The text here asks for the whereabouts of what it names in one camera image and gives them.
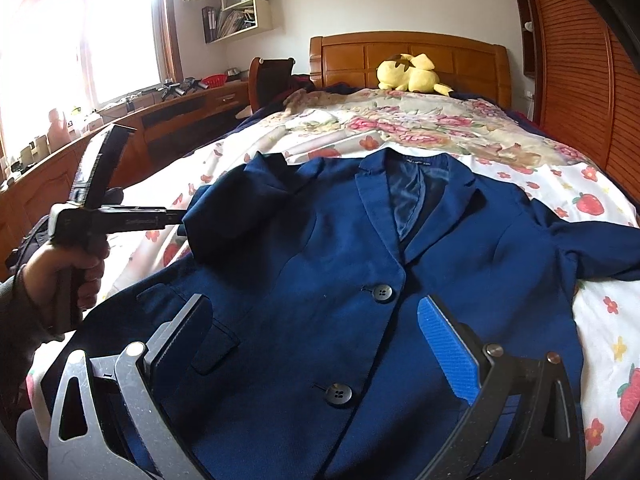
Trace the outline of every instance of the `human hand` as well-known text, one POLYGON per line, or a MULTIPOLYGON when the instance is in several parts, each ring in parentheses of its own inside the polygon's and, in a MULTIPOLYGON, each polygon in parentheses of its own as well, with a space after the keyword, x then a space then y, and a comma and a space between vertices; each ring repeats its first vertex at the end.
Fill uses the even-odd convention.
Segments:
POLYGON ((109 256, 109 250, 107 240, 103 238, 92 247, 93 254, 80 246, 53 246, 50 242, 33 253, 22 269, 22 282, 27 296, 38 308, 45 327, 53 322, 53 303, 60 270, 69 267, 85 269, 85 281, 78 289, 78 308, 86 310, 95 306, 104 274, 104 259, 109 256))

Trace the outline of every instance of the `bed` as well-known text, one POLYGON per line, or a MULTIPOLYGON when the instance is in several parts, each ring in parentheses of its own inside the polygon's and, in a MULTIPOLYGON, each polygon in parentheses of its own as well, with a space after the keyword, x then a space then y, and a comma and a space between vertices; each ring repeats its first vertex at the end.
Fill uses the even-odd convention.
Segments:
MULTIPOLYGON (((329 91, 300 89, 262 108, 225 139, 126 189, 124 203, 187 208, 200 186, 257 152, 281 152, 289 164, 301 164, 316 156, 363 157, 391 147, 406 155, 450 153, 475 173, 520 186, 568 221, 638 227, 635 207, 592 161, 503 110, 510 106, 511 79, 502 46, 424 32, 360 32, 312 38, 310 65, 311 80, 329 91), (376 89, 375 67, 403 52, 428 54, 441 80, 463 93, 447 98, 376 89), (336 83, 349 87, 329 88, 336 83)), ((272 88, 270 94, 283 90, 272 88)), ((110 243, 101 299, 190 251, 175 227, 117 234, 110 243)), ((574 318, 585 359, 587 473, 615 444, 639 397, 638 296, 640 283, 615 280, 583 282, 575 291, 574 318)), ((39 381, 62 345, 52 343, 37 352, 28 380, 44 438, 49 413, 39 381)))

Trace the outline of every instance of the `chair backrest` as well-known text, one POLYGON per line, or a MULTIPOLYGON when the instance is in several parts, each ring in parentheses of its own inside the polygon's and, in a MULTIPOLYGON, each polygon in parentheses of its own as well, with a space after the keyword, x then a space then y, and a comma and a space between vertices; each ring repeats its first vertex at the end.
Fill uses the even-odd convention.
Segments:
POLYGON ((249 69, 249 104, 253 113, 289 88, 295 59, 254 57, 249 69))

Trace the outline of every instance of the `floral bedsheet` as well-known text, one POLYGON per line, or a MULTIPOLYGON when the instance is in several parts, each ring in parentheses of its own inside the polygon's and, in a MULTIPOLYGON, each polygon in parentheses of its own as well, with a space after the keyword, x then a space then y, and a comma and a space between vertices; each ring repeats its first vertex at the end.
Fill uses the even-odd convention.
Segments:
MULTIPOLYGON (((414 156, 450 153, 478 174, 520 186, 567 221, 609 221, 638 227, 622 192, 582 154, 521 129, 484 100, 362 90, 349 96, 298 91, 286 109, 197 150, 125 192, 126 205, 186 208, 210 184, 256 152, 281 152, 289 164, 316 156, 363 157, 391 147, 414 156)), ((189 252, 176 227, 111 235, 101 299, 189 252)), ((640 282, 581 282, 573 311, 584 352, 582 417, 587 473, 620 436, 640 399, 640 282)), ((64 343, 36 353, 28 390, 45 442, 49 413, 40 378, 64 343)))

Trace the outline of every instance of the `finger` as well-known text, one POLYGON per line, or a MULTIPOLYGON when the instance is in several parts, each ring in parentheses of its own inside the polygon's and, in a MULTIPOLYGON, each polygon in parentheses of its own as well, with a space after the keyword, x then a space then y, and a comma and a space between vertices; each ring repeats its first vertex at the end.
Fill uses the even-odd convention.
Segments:
POLYGON ((68 267, 91 269, 100 263, 100 258, 87 253, 79 246, 54 247, 49 245, 46 252, 43 253, 43 257, 48 260, 44 267, 54 272, 68 267))
POLYGON ((87 310, 89 308, 93 308, 97 302, 98 296, 86 296, 85 298, 78 300, 78 308, 80 310, 87 310))
POLYGON ((100 280, 84 282, 78 288, 78 300, 86 296, 94 296, 95 294, 98 294, 98 292, 100 291, 100 284, 100 280))
POLYGON ((104 260, 109 256, 110 251, 111 249, 109 247, 109 243, 107 242, 107 237, 106 235, 103 235, 92 238, 87 252, 95 254, 95 256, 98 256, 98 258, 104 260))
POLYGON ((100 260, 100 263, 91 269, 87 269, 84 272, 84 280, 92 282, 93 280, 99 280, 104 275, 104 260, 100 260))

